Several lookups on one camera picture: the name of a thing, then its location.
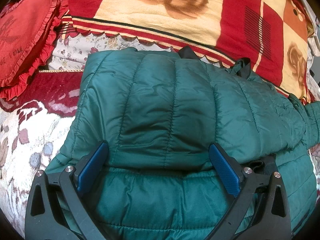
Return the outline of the green quilted puffer jacket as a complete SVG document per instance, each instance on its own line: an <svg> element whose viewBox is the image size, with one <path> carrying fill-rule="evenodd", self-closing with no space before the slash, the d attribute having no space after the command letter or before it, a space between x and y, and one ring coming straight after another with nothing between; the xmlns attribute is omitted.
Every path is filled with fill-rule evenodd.
<svg viewBox="0 0 320 240"><path fill-rule="evenodd" d="M166 51L89 55L75 120L47 172L76 164L100 141L109 157L85 199L116 239L203 239L231 204L208 155L218 143L239 163L274 155L291 230L312 213L319 102L283 96L257 74Z"/></svg>

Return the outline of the floral white red bedspread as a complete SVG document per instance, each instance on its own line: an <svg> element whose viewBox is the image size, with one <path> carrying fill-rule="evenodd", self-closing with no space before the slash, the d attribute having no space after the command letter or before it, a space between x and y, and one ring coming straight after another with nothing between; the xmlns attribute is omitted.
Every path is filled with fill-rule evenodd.
<svg viewBox="0 0 320 240"><path fill-rule="evenodd" d="M80 80L89 47L100 51L136 48L142 52L161 51L137 39L117 36L71 38L70 45L59 41L54 55L62 60L63 50L74 52L78 66L39 73L27 90L11 102L1 101L1 210L14 233L25 236L25 211L35 172L45 168L58 154L79 99Z"/></svg>

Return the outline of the red heart-shaped ruffled pillow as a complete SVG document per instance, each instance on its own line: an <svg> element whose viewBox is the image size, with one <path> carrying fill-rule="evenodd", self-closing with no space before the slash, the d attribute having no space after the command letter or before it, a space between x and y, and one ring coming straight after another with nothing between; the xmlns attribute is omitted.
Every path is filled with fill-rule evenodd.
<svg viewBox="0 0 320 240"><path fill-rule="evenodd" d="M1 12L1 98L20 96L54 50L68 0L20 0Z"/></svg>

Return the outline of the red checkered rose blanket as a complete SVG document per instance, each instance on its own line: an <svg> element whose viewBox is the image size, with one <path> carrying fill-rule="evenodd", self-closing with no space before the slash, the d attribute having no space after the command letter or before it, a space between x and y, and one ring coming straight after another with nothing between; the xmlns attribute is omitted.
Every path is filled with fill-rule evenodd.
<svg viewBox="0 0 320 240"><path fill-rule="evenodd" d="M68 0L63 37L122 36L162 48L189 46L231 66L247 57L282 94L313 100L307 85L311 17L302 0Z"/></svg>

